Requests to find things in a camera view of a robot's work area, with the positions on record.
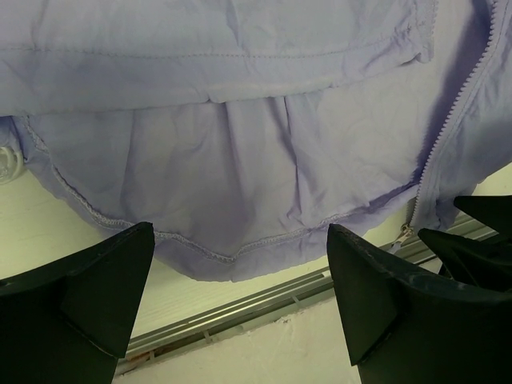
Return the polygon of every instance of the zipper pull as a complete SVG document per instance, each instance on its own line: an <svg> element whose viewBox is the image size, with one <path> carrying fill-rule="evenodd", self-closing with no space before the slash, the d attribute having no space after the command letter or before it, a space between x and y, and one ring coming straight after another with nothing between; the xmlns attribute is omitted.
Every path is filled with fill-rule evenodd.
<svg viewBox="0 0 512 384"><path fill-rule="evenodd" d="M414 229L409 224L404 224L400 228L400 235L396 238L394 242L391 243L391 248L388 250L390 254L396 254L400 248L402 248L402 244L405 240L412 237L414 235Z"/></svg>

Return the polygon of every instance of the zipper teeth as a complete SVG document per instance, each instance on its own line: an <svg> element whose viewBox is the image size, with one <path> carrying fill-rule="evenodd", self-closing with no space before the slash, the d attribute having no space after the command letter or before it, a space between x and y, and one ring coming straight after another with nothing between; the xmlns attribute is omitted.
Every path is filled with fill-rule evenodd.
<svg viewBox="0 0 512 384"><path fill-rule="evenodd" d="M444 124L442 125L442 128L439 131L438 136L435 139L432 149L430 150L430 153L426 160L425 166L423 167L422 175L419 179L418 192L416 193L416 198L414 199L414 208L412 209L412 215L410 216L410 220L408 221L409 225L414 222L414 220L416 219L416 216L418 215L418 198L419 198L420 193L422 192L422 187L423 187L423 182L425 179L426 171L430 168L430 164L432 163L432 158L434 157L434 153L436 152L436 150L439 148L439 144L441 142L442 136L446 132L447 127L450 126L452 123L454 123L452 120L454 120L455 118L458 117L458 114L456 114L455 111L459 108L459 102L460 102L462 96L464 95L464 93L467 91L468 87L474 80L476 73L479 72L480 69L482 68L482 66L484 65L484 63L487 62L487 59L490 55L490 48L494 44L494 38L496 35L495 23L496 23L496 16L498 14L497 5L498 5L498 0L494 1L491 5L492 11L491 11L491 15L490 15L490 32L489 32L489 37L487 39L486 48L484 49L483 54L480 57L480 59L478 60L476 66L473 68L470 75L467 77L466 81L462 84L462 87L461 87L460 91L458 92L458 95L455 98L455 101L454 101L452 107L450 108L450 112L448 113L448 116L446 117L446 120L445 120Z"/></svg>
<svg viewBox="0 0 512 384"><path fill-rule="evenodd" d="M432 9L432 23L430 24L430 39L435 39L434 32L435 32L435 24L438 21L439 1L440 0L434 0L434 5L433 5L433 9ZM406 205L406 222L403 224L403 226L410 226L412 217L414 215L414 208L416 207L416 200L417 200L416 198L413 198L408 201L408 203Z"/></svg>

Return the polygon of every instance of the metal rail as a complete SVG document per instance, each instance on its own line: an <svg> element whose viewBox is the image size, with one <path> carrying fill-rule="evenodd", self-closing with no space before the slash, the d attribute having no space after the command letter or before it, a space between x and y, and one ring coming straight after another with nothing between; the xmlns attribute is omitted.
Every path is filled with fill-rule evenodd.
<svg viewBox="0 0 512 384"><path fill-rule="evenodd" d="M475 240L484 240L495 234L467 215L460 215L448 232ZM406 241L396 255L418 265L436 258L416 236ZM119 361L116 374L231 338L333 296L329 268L322 268L133 338L126 358Z"/></svg>

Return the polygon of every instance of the zipper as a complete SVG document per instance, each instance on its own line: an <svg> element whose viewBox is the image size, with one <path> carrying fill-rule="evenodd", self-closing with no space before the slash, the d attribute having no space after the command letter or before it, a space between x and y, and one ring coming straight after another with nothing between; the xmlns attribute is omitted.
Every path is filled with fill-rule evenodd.
<svg viewBox="0 0 512 384"><path fill-rule="evenodd" d="M480 72L485 68L486 64L488 63L493 50L491 47L494 45L496 40L496 21L498 16L498 4L499 0L493 1L491 4L491 11L490 11L490 32L489 37L487 39L487 45L484 49L484 52L480 59L478 60L476 66L471 71L470 75L466 79L466 81L463 83L460 91L458 92L458 96L455 98L455 101L450 108L450 112L448 113L448 116L446 117L446 120L439 131L438 136L436 137L434 141L434 145L430 149L428 158L426 160L426 163L422 170L422 175L419 180L418 184L418 191L416 193L416 197L410 201L407 207L407 214L406 214L406 223L402 225L401 233L398 236L398 238L392 243L393 248L397 248L396 250L400 249L400 246L404 243L405 240L407 240L409 237L413 236L414 234L414 225L416 224L416 220L418 219L418 207L422 203L422 195L424 193L424 181L426 178L426 174L430 171L430 167L432 165L432 160L435 158L435 155L439 151L439 148L442 146L442 144L445 141L446 134L451 132L451 129L457 124L458 117L460 116L464 105L466 104L466 100L470 96L470 93L472 89L474 88L474 85L476 81L478 80Z"/></svg>
<svg viewBox="0 0 512 384"><path fill-rule="evenodd" d="M400 228L400 234L396 238L394 242L391 243L391 248L388 249L390 254L396 254L400 248L402 248L402 244L410 237L414 235L414 229L409 224L403 224Z"/></svg>

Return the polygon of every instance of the stitched seam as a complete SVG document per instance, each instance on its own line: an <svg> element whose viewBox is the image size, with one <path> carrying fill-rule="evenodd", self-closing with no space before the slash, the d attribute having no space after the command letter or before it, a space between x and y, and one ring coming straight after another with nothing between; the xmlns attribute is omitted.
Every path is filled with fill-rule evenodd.
<svg viewBox="0 0 512 384"><path fill-rule="evenodd" d="M25 48L25 47L12 47L12 48L0 48L0 52L3 51L9 51L9 50L17 50L17 51L26 51L26 52L36 52L36 53L68 53L68 54L91 54L95 56L107 56L107 57L113 57L113 58L141 58L141 59L180 59L180 58L269 58L269 59L304 59L304 58L320 58L322 56L330 56L334 54L342 54L344 52L348 52L351 50L358 50L361 48L367 48L368 46L377 45L379 43L382 43L386 40L391 40L392 38L396 38L397 36L401 34L408 34L411 30L411 26L408 26L406 29L401 30L399 32L396 32L392 34L389 37L381 38L380 40L377 40L375 42L369 42L367 44L363 44L360 46L352 46L347 47L343 50L333 50L331 52L324 52L321 54L302 54L302 55L287 55L287 56L279 56L279 55L267 55L267 54L179 54L179 55L167 55L167 56L154 56L154 55L145 55L145 54L117 54L117 53L110 53L110 52L94 52L94 51L87 51L87 50L74 50L74 49L63 49L63 48L57 48L57 49L50 49L50 48Z"/></svg>
<svg viewBox="0 0 512 384"><path fill-rule="evenodd" d="M29 121L28 117L25 117L23 120L26 121L24 126L27 129L27 131L29 132L32 139L34 140L34 144L37 142L43 142L40 139L40 137L35 133L35 131L32 129L30 124L28 123L28 121ZM45 151L43 148L37 147L37 146L35 148L37 151L41 152L46 157L48 157L48 158L50 157L48 152ZM77 200L78 203L80 203L80 205L87 211L87 213L91 216L91 218L94 220L94 222L96 222L100 227L108 229L108 230L123 230L123 229L129 228L134 225L132 222L128 222L126 220L108 218L105 215L101 214L100 212L96 211L96 209L93 208L79 192L77 192L72 186L70 186L67 183L67 181L64 179L64 177L58 171L57 167L52 165L51 169L52 169L52 173L54 174L55 178L62 185L62 187L69 194L71 194L71 196L73 196L73 198L75 200ZM161 231L155 230L154 235L155 235L155 237L164 239L164 240L169 240L169 239L175 240L175 241L179 242L180 244L182 244L183 246L189 248L193 252L200 254L201 256L204 256L208 259L212 259L212 260L215 260L218 262L223 262L225 264L232 264L236 261L236 259L238 257L243 256L244 254L248 254L248 253L256 250L257 248L259 248L260 246L269 245L269 244L278 245L278 244L282 244L285 242L293 241L297 238L304 236L305 234L309 234L316 230L325 228L332 221L337 221L342 218L348 218L348 217L352 216L353 214L354 214L354 212L348 213L348 214L336 214L336 215L333 215L329 218L322 220L320 222L320 224L318 224L317 226L315 226L313 228L300 229L300 230L296 230L294 232L290 232L288 234L281 234L281 235L277 235L275 237L258 240L257 242L252 242L251 244L247 244L247 245L241 247L240 250L232 257L226 256L223 254L217 254L215 252L207 250L206 248L200 246L199 244L197 244L195 242L192 242L191 240L189 240L179 234L172 234L172 233L168 233L168 232L161 232Z"/></svg>

